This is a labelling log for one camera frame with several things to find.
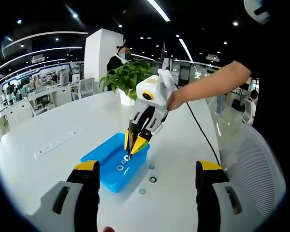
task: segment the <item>blue tray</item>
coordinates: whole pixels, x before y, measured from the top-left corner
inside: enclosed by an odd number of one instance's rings
[[[119,193],[121,189],[133,178],[138,169],[146,161],[149,145],[134,154],[132,159],[121,164],[127,154],[124,150],[125,135],[117,133],[93,151],[81,158],[81,162],[97,160],[100,163],[100,181],[112,192]],[[124,170],[118,171],[117,166],[122,165]]]

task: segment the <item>black ceiling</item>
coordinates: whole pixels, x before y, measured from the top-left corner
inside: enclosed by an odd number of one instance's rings
[[[158,59],[161,46],[165,43],[166,50],[174,58],[189,60],[176,37],[178,34],[186,43],[193,61],[210,63],[206,60],[206,55],[214,54],[221,59],[220,62],[214,62],[214,65],[222,66],[231,59],[231,47],[236,35],[256,26],[245,13],[242,0],[156,0],[156,2],[167,14],[170,22],[165,22],[146,0],[26,3],[26,7],[17,11],[14,27],[5,35],[1,46],[4,48],[11,43],[8,37],[16,41],[26,36],[51,31],[82,31],[92,34],[100,28],[105,28],[124,34],[126,45],[133,48],[132,53]],[[78,14],[78,20],[72,17],[71,10]],[[21,24],[17,24],[19,19],[22,20]],[[237,21],[239,26],[234,27],[233,21]],[[65,58],[66,62],[78,58],[80,61],[84,59],[87,36],[51,34],[30,38],[0,49],[0,65],[29,52],[75,46],[83,49],[54,50],[43,54],[49,57],[49,60]],[[0,74],[7,75],[24,68],[30,65],[31,59],[32,56],[25,56],[13,61],[0,69]]]

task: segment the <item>potted plant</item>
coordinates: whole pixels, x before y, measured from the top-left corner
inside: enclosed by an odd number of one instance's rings
[[[53,84],[53,81],[51,81],[51,80],[48,80],[48,81],[46,82],[46,84],[47,84],[48,88],[50,88],[50,87],[51,87],[51,85]]]
[[[120,94],[121,104],[132,105],[137,98],[137,84],[152,74],[149,64],[145,60],[138,60],[110,70],[107,76],[100,80],[100,84],[103,83],[103,89],[108,85],[114,92],[117,89]]]

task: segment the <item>white planter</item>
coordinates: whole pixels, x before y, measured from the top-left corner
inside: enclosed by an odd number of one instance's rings
[[[121,89],[117,89],[117,92],[119,93],[120,96],[120,102],[122,105],[134,105],[135,104],[135,100],[129,98],[124,91],[122,91]]]

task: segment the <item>shiny floor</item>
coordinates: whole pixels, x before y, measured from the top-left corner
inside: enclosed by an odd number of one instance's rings
[[[242,112],[233,109],[229,105],[225,105],[225,110],[221,115],[216,115],[217,100],[216,97],[213,100],[208,101],[209,110],[212,115],[216,136],[218,140],[219,149],[223,148],[229,144],[235,135],[239,132],[241,126],[243,125],[241,117]]]

